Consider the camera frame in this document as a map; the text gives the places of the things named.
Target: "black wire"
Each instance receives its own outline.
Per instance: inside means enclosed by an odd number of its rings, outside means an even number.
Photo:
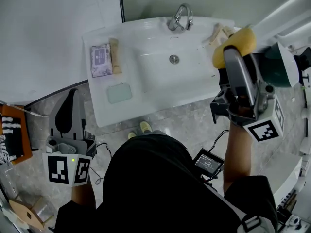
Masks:
[[[222,137],[222,136],[223,136],[225,133],[227,133],[227,132],[229,132],[229,130],[223,130],[223,131],[219,134],[219,136],[218,136],[218,137],[216,138],[216,140],[214,141],[213,146],[209,149],[209,152],[211,152],[211,151],[213,150],[213,148],[216,146],[216,142],[219,140],[219,138]],[[215,177],[216,177],[220,172],[221,172],[221,169],[219,168],[219,170],[218,170],[217,173],[215,173],[215,174],[214,174],[212,177],[210,177],[208,180],[205,180],[205,179],[204,179],[204,182],[205,182],[206,184],[210,185],[209,182],[212,181],[212,180],[214,180]]]
[[[210,148],[209,152],[211,152],[213,150],[213,148],[216,146],[216,142],[219,140],[220,137],[222,137],[225,133],[229,132],[229,130],[223,130],[219,136],[216,138],[216,140],[214,141],[213,146]]]
[[[100,184],[101,183],[101,180],[104,180],[104,178],[102,178],[101,176],[99,176],[99,174],[97,172],[94,171],[93,168],[91,168],[92,171],[99,177],[96,181],[95,181],[95,184]]]
[[[96,147],[99,147],[99,146],[101,146],[102,144],[106,144],[106,148],[107,148],[107,150],[109,151],[110,158],[112,158],[112,154],[111,154],[111,151],[110,151],[110,149],[109,149],[109,147],[108,147],[108,143],[106,143],[106,142],[97,143],[97,144],[96,144]],[[93,168],[91,168],[91,169],[92,169],[92,171],[98,176],[98,179],[95,181],[95,184],[96,184],[96,185],[99,185],[99,184],[101,183],[101,180],[104,180],[104,178],[102,178],[97,172],[95,172],[95,170],[94,170]]]
[[[109,151],[110,158],[112,158],[112,154],[111,154],[111,151],[110,151],[110,149],[109,149],[109,147],[108,147],[108,143],[106,143],[106,142],[97,143],[97,144],[96,144],[96,147],[99,147],[99,146],[102,145],[102,144],[106,144],[106,148],[107,148],[107,150]]]

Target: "faucet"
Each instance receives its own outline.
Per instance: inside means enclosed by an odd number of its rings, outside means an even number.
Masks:
[[[179,23],[181,13],[183,12],[184,9],[187,10],[187,24],[185,28],[181,26],[181,24]],[[183,3],[179,6],[176,14],[172,17],[168,27],[172,31],[174,31],[177,28],[180,28],[181,31],[184,32],[185,30],[190,30],[191,26],[193,25],[192,21],[193,21],[193,13],[190,5],[187,3]]]

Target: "wet wipes package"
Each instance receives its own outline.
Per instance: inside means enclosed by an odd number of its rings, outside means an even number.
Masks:
[[[110,44],[91,48],[91,72],[93,78],[112,74],[110,52]]]

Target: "yellow sponge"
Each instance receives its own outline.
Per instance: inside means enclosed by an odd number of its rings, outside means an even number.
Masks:
[[[226,46],[235,46],[243,57],[255,50],[256,37],[250,28],[243,28],[218,46],[215,49],[212,58],[214,67],[218,69],[225,68],[224,48]]]

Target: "sleeve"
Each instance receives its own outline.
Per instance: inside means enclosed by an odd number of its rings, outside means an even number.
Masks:
[[[95,216],[96,209],[70,201],[58,210],[54,232],[96,232]]]
[[[235,181],[224,198],[250,216],[269,219],[277,229],[276,204],[265,176],[247,176]]]

